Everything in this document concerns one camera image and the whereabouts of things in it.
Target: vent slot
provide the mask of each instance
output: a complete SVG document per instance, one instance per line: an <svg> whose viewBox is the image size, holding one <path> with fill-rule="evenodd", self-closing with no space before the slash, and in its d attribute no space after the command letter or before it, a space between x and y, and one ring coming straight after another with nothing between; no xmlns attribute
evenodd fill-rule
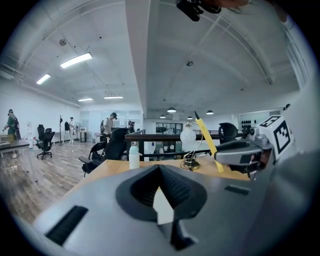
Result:
<svg viewBox="0 0 320 256"><path fill-rule="evenodd" d="M85 207L74 206L45 236L62 246L87 211Z"/></svg>

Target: black camera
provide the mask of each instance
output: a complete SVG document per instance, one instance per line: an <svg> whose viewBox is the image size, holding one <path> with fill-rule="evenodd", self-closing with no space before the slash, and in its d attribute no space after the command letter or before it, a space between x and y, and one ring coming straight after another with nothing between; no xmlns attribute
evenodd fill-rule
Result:
<svg viewBox="0 0 320 256"><path fill-rule="evenodd" d="M212 14L218 14L221 12L221 7L208 5L204 0L176 0L176 7L178 7L194 22L198 22L200 20L200 14L204 13L204 11L199 7L202 7L205 11Z"/></svg>

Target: ceiling beam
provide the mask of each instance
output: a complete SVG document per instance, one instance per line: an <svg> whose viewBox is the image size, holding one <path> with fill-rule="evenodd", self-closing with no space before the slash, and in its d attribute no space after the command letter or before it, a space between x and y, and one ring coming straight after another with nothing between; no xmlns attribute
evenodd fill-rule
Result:
<svg viewBox="0 0 320 256"><path fill-rule="evenodd" d="M125 0L132 62L142 110L147 115L147 61L158 26L159 0Z"/></svg>

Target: cable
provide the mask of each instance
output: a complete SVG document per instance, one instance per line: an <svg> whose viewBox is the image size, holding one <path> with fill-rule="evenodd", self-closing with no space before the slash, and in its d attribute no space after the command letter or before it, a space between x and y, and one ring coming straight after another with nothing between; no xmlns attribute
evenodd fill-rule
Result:
<svg viewBox="0 0 320 256"><path fill-rule="evenodd" d="M15 162L14 164L12 164L11 166L9 166L9 167L7 167L7 168L2 168L2 167L0 167L0 169L2 169L2 170L4 170L4 171L7 170L7 169L8 169L9 171L12 171L12 168L15 167L15 166L17 166L17 165L16 165L17 163L18 163L18 162Z"/></svg>

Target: yellow pen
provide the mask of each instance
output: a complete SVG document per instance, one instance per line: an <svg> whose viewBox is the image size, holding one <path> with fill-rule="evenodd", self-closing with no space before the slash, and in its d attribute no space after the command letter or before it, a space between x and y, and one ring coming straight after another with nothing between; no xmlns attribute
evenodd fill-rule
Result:
<svg viewBox="0 0 320 256"><path fill-rule="evenodd" d="M212 155L214 156L215 152L217 152L217 148L215 146L214 140L211 138L211 135L208 132L208 129L205 126L204 121L201 118L199 118L196 111L194 111L194 113L195 113L195 117L196 117L195 121L196 121L197 125L199 126L199 128L204 136L204 139L208 143ZM216 163L216 166L218 167L219 173L222 173L224 171L224 167L222 166L222 164L217 162L216 160L215 160L215 163Z"/></svg>

